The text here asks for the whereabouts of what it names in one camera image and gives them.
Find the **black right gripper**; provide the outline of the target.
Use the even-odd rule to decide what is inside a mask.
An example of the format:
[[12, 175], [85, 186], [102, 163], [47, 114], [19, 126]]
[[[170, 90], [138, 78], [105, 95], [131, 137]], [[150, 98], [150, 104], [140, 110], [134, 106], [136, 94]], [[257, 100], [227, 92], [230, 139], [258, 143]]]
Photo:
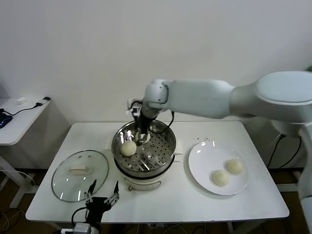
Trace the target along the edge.
[[144, 114], [140, 114], [137, 119], [137, 125], [139, 131], [136, 132], [136, 145], [140, 146], [142, 143], [146, 143], [148, 141], [148, 129], [150, 124], [154, 121], [154, 118], [146, 117]]

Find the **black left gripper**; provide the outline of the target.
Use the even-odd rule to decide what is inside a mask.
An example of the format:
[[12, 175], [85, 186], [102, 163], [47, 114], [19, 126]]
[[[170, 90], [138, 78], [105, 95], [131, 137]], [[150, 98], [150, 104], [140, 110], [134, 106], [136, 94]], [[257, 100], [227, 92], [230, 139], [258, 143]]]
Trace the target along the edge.
[[110, 197], [92, 197], [97, 180], [90, 185], [87, 192], [84, 193], [86, 200], [86, 208], [88, 214], [86, 220], [102, 220], [102, 216], [105, 212], [111, 210], [114, 204], [119, 200], [119, 186], [118, 181], [115, 184], [113, 194]]

